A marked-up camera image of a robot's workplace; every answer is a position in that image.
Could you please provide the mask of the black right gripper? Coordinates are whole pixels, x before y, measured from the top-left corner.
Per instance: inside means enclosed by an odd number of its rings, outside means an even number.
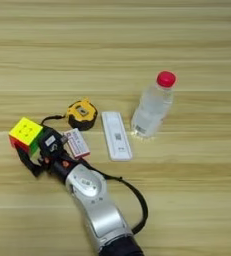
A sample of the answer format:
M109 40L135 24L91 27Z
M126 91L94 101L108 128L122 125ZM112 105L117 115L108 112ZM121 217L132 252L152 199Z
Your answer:
M56 177L62 184L65 183L67 176L79 164L77 160L72 159L68 154L62 154L57 158L45 157L43 154L38 158L39 164L34 164L21 147L17 146L16 151L21 162L35 177L39 177L43 172Z

